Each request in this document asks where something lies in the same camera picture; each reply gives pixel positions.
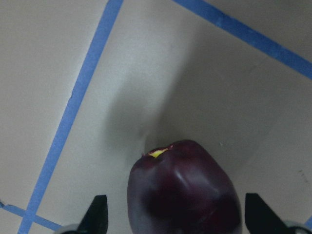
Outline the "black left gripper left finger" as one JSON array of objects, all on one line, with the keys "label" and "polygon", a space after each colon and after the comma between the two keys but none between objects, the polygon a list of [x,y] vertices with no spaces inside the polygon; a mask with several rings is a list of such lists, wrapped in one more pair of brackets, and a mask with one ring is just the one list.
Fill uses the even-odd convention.
[{"label": "black left gripper left finger", "polygon": [[86,214],[80,222],[79,234],[106,234],[108,230],[108,203],[106,195],[94,197]]}]

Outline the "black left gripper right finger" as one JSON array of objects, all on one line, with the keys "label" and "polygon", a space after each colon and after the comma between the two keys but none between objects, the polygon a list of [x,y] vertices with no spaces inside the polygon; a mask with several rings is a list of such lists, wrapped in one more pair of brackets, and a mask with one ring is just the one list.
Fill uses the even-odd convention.
[{"label": "black left gripper right finger", "polygon": [[245,195],[245,225],[251,234],[288,234],[289,229],[256,193]]}]

